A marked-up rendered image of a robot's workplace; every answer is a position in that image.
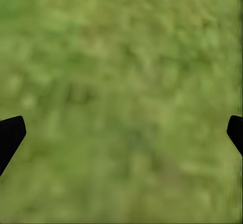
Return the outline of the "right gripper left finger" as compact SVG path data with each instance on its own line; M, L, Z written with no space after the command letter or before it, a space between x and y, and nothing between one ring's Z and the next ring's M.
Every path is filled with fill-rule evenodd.
M26 135L22 116L0 121L0 177Z

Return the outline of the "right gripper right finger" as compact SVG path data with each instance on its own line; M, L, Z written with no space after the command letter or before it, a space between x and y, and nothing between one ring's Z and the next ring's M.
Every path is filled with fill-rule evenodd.
M243 118L232 115L230 117L227 134L243 156Z

